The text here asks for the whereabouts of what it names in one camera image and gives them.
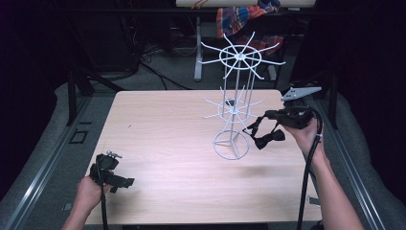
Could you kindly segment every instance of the wrist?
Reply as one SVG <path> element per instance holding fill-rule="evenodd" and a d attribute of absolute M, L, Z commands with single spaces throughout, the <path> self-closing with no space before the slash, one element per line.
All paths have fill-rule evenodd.
<path fill-rule="evenodd" d="M 322 149 L 316 149 L 314 152 L 312 165 L 314 168 L 329 166 L 329 160 Z"/>
<path fill-rule="evenodd" d="M 73 209 L 78 209 L 82 213 L 90 213 L 101 201 L 100 195 L 81 195 L 77 196 L 75 199 Z"/>
<path fill-rule="evenodd" d="M 75 216 L 76 218 L 80 219 L 87 219 L 89 217 L 90 213 L 92 212 L 91 209 L 85 208 L 85 207 L 73 207 L 71 211 L 71 216 Z"/>

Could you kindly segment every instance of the wooden table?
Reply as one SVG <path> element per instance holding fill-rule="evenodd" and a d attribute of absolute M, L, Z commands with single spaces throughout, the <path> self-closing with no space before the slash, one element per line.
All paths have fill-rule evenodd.
<path fill-rule="evenodd" d="M 293 137 L 286 132 L 285 141 L 271 142 L 262 150 L 250 139 L 244 157 L 226 160 L 213 146 L 225 122 L 204 118 L 217 112 L 204 98 L 220 103 L 222 94 L 219 90 L 117 94 L 90 165 L 96 155 L 112 150 L 123 156 L 114 173 L 135 182 L 107 194 L 109 224 L 297 220 L 305 161 Z M 252 106 L 252 114 L 282 108 L 279 91 L 254 91 L 251 102 L 260 100 Z M 257 136 L 270 132 L 274 124 L 263 120 Z M 311 182 L 307 193 L 316 196 Z M 320 208 L 307 203 L 304 220 L 319 219 Z M 86 224 L 102 224 L 101 207 Z"/>

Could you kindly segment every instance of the plaid shirt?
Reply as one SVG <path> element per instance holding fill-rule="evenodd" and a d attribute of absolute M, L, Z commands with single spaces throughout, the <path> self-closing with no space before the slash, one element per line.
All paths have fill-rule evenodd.
<path fill-rule="evenodd" d="M 220 8 L 217 11 L 217 36 L 223 37 L 223 35 L 234 35 L 239 30 L 241 30 L 248 20 L 259 17 L 269 12 L 277 12 L 281 3 L 278 0 L 259 0 L 256 6 L 239 8 Z M 249 37 L 246 35 L 240 36 L 235 43 L 239 45 L 247 44 Z M 283 37 L 277 35 L 255 35 L 251 40 L 249 46 L 261 50 L 267 47 L 276 45 L 277 43 L 282 44 Z M 277 51 L 281 45 L 277 46 L 275 49 L 265 51 L 267 56 L 271 55 Z"/>

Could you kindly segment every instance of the human hand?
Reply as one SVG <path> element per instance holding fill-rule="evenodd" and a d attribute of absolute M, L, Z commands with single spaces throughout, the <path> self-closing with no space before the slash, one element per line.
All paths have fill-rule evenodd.
<path fill-rule="evenodd" d="M 314 118 L 311 119 L 308 126 L 305 128 L 302 128 L 302 129 L 289 127 L 289 126 L 283 126 L 283 127 L 286 131 L 288 131 L 288 132 L 290 132 L 290 134 L 292 134 L 292 136 L 296 140 L 296 143 L 298 144 L 301 151 L 305 154 L 305 156 L 308 156 L 311 146 L 313 145 L 314 138 L 316 137 L 316 134 L 317 134 L 317 129 L 318 129 L 317 120 Z M 320 139 L 320 143 L 317 145 L 316 152 L 317 151 L 324 153 L 323 136 Z"/>
<path fill-rule="evenodd" d="M 106 193 L 112 188 L 111 185 L 104 185 Z M 90 176 L 85 176 L 78 184 L 78 192 L 75 198 L 74 207 L 91 212 L 101 201 L 101 186 L 94 182 Z"/>

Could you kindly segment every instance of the hand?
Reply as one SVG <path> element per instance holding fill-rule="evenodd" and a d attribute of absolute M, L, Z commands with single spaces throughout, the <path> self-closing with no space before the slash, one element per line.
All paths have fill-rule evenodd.
<path fill-rule="evenodd" d="M 103 192 L 106 193 L 111 188 L 111 185 L 104 185 Z M 74 207 L 62 229 L 83 229 L 87 217 L 101 201 L 101 196 L 101 186 L 95 183 L 90 176 L 85 176 L 78 184 Z"/>
<path fill-rule="evenodd" d="M 313 145 L 314 138 L 317 134 L 317 120 L 314 118 L 311 119 L 309 125 L 303 129 L 297 129 L 289 126 L 284 126 L 284 129 L 292 134 L 301 151 L 305 154 L 305 156 L 308 156 L 311 146 Z M 324 153 L 323 136 L 320 139 L 320 143 L 317 145 L 315 156 L 317 151 Z"/>
<path fill-rule="evenodd" d="M 110 185 L 104 185 L 103 189 L 106 193 L 111 188 Z M 95 183 L 90 176 L 85 176 L 78 184 L 75 205 L 90 213 L 101 201 L 101 195 L 101 186 Z"/>

